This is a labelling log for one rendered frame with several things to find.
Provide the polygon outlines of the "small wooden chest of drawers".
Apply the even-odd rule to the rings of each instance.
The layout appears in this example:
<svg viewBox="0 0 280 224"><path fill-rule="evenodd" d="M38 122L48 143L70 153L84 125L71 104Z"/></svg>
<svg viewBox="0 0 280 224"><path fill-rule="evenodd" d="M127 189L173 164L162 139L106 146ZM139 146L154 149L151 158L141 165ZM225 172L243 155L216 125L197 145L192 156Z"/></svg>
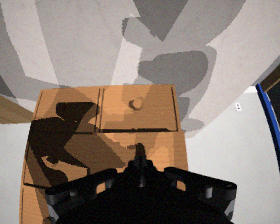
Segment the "small wooden chest of drawers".
<svg viewBox="0 0 280 224"><path fill-rule="evenodd" d="M179 117L179 110L178 110L178 103L177 103L177 97L176 97L176 91L175 91L175 85L112 85L112 86L88 86L88 87L71 87L71 88L56 88L56 89L43 89L40 91L36 107L34 110L26 149L25 149L25 155L24 155L24 162L23 162L23 169L22 169L22 177L21 177L21 187L20 187L20 203L19 203L19 224L22 224L22 212L23 212L23 191L24 189L34 190L38 192L45 192L45 190L48 187L34 185L34 184L28 184L25 183L25 171L26 171L26 163L27 163L27 157L28 157L28 151L29 151L29 145L31 136L45 136L45 137L76 137L76 138L92 138L93 135L91 134L45 134L45 133L38 133L33 130L37 110L39 107L39 103L41 100L42 93L45 91L59 91L59 90L76 90L76 89L100 89L100 95L99 95L99 103L98 103L98 112L97 112L97 121L96 121L96 132L95 133L101 133L100 127L101 127L101 116L102 116L102 106L103 106L103 96L104 96L104 88L126 88L126 87L171 87L172 90L172 98L173 98L173 105L174 105L174 112L175 112L175 120L176 120L176 128L177 131L181 131L181 124L180 124L180 117Z"/></svg>

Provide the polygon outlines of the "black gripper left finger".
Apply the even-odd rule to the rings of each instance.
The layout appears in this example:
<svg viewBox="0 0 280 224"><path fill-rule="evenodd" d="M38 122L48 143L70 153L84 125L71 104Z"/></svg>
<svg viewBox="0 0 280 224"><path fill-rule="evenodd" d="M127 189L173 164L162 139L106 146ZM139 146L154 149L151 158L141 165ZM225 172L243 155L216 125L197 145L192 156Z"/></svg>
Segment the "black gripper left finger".
<svg viewBox="0 0 280 224"><path fill-rule="evenodd" d="M136 182L137 181L137 182ZM97 186L105 182L105 190L97 194ZM133 186L141 187L140 156L128 162L123 172L109 168L97 173L49 187L45 197L51 223L66 211L102 195L101 206L129 203Z"/></svg>

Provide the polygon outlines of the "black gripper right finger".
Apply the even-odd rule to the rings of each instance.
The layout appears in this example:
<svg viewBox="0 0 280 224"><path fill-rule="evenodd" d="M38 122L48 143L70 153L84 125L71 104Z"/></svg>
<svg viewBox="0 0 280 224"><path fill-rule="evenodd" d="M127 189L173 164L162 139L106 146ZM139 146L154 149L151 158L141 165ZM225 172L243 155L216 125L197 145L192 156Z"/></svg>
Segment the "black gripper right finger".
<svg viewBox="0 0 280 224"><path fill-rule="evenodd" d="M232 219L237 193L235 183L176 167L158 171L146 156L140 156L140 165L141 187L149 186L153 202L181 204L181 192L219 208ZM177 188L177 180L185 184L185 191Z"/></svg>

